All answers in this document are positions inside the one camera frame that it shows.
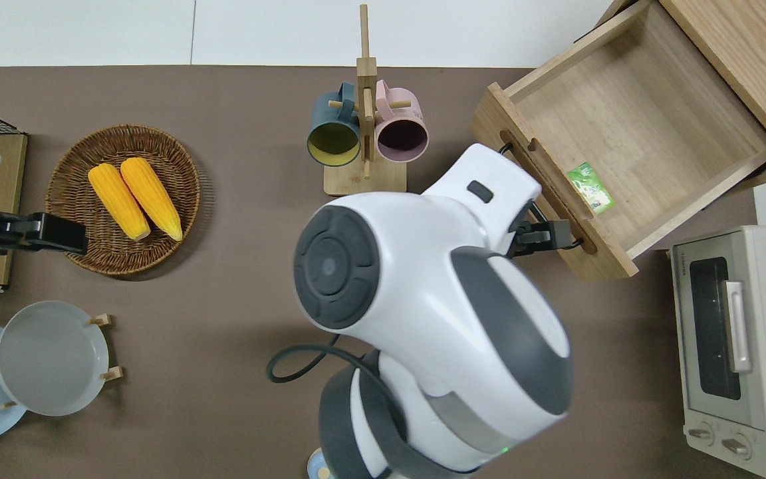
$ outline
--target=pink mug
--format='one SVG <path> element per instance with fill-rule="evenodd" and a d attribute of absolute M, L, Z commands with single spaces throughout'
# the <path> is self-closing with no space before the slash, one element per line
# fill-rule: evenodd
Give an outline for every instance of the pink mug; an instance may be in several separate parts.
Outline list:
<path fill-rule="evenodd" d="M 374 127 L 377 152 L 387 160 L 406 162 L 419 158 L 428 149 L 428 127 L 416 95 L 406 88 L 389 88 L 377 82 L 375 106 L 380 118 Z M 395 101 L 410 101 L 410 106 L 392 108 Z"/>

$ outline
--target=wicker basket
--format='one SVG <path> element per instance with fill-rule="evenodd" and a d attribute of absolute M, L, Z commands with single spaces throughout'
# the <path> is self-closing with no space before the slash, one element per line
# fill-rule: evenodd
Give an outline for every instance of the wicker basket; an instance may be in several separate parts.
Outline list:
<path fill-rule="evenodd" d="M 77 265 L 101 275 L 141 273 L 164 261 L 180 245 L 150 222 L 152 231 L 133 241 L 107 212 L 88 182 L 88 172 L 100 163 L 115 167 L 140 156 L 149 161 L 182 221 L 188 237 L 200 207 L 200 179 L 191 155 L 172 136 L 155 128 L 121 124 L 89 134 L 77 142 L 55 167 L 46 191 L 46 210 L 85 225 L 88 254 L 68 254 Z"/>

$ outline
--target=mug handle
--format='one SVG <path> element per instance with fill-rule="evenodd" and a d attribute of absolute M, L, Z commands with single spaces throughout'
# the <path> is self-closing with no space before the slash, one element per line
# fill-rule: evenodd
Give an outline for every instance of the mug handle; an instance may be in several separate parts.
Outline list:
<path fill-rule="evenodd" d="M 341 108 L 338 109 L 338 119 L 343 122 L 350 122 L 350 115 L 353 115 L 353 106 L 356 103 L 356 87 L 351 82 L 342 82 L 338 88 L 338 99 L 341 101 Z"/>
<path fill-rule="evenodd" d="M 389 106 L 389 85 L 386 84 L 386 80 L 377 80 L 377 89 L 374 96 L 374 106 L 377 106 L 377 112 L 380 113 L 380 117 L 383 121 L 395 116 L 395 112 L 392 112 L 392 107 Z"/>

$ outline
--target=corn cob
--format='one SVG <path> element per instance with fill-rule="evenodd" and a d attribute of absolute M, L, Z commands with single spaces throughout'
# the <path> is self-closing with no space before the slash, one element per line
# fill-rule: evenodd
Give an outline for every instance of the corn cob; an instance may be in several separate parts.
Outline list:
<path fill-rule="evenodd" d="M 150 164 L 143 158 L 129 158 L 122 162 L 120 172 L 128 189 L 152 222 L 174 240 L 182 241 L 179 213 Z"/>
<path fill-rule="evenodd" d="M 112 164 L 103 163 L 93 167 L 88 172 L 88 181 L 126 236 L 140 241 L 150 233 L 146 218 Z"/>

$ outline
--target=green package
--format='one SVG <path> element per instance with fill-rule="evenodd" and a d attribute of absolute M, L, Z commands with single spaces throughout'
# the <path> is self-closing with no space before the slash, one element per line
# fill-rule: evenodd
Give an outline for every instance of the green package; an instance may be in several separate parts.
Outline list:
<path fill-rule="evenodd" d="M 596 170 L 593 170 L 587 161 L 569 172 L 567 176 L 596 215 L 614 205 L 614 199 L 610 197 L 608 188 L 604 187 L 602 180 L 596 175 Z"/>

